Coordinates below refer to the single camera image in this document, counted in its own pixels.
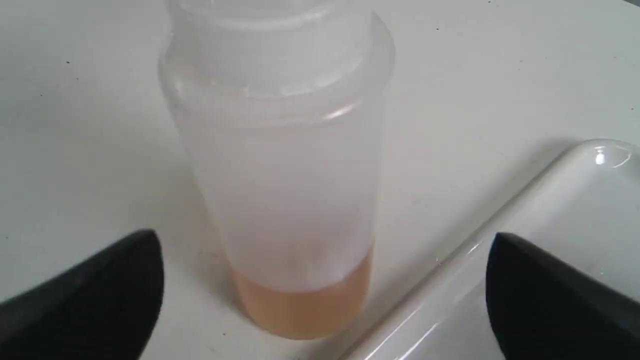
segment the orange liquid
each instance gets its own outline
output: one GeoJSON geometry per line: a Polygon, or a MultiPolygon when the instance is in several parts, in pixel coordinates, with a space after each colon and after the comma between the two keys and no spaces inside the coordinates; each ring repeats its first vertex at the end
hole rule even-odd
{"type": "Polygon", "coordinates": [[[232,273],[244,308],[259,327],[284,338],[314,339],[337,332],[358,314],[369,291],[371,258],[370,252],[342,281],[309,292],[279,292],[232,273]]]}

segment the white tray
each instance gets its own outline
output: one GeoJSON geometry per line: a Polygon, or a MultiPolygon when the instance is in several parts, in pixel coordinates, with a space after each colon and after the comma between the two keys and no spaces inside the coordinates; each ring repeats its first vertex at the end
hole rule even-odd
{"type": "Polygon", "coordinates": [[[503,359],[484,302],[487,257],[499,231],[640,300],[640,148],[590,140],[566,151],[343,359],[503,359]]]}

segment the plastic container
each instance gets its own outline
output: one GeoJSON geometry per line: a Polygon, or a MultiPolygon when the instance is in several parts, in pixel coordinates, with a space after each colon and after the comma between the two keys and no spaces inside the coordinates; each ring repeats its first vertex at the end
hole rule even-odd
{"type": "Polygon", "coordinates": [[[363,0],[170,0],[161,86],[248,315],[294,339],[369,287],[392,39],[363,0]]]}

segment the bottle lid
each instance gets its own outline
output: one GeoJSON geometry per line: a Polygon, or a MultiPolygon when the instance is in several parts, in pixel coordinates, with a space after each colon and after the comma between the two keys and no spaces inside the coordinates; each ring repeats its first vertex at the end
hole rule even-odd
{"type": "Polygon", "coordinates": [[[357,68],[371,41],[366,0],[169,0],[169,11],[194,65],[246,95],[324,87],[357,68]]]}

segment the white table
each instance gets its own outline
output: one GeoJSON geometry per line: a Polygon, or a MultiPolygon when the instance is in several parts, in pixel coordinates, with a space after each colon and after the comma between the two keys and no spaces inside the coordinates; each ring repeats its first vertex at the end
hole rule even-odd
{"type": "Polygon", "coordinates": [[[156,80],[160,0],[0,4],[0,299],[140,227],[166,297],[144,359],[331,360],[577,140],[640,143],[640,8],[620,0],[386,0],[388,91],[370,301],[328,340],[235,310],[156,80]]]}

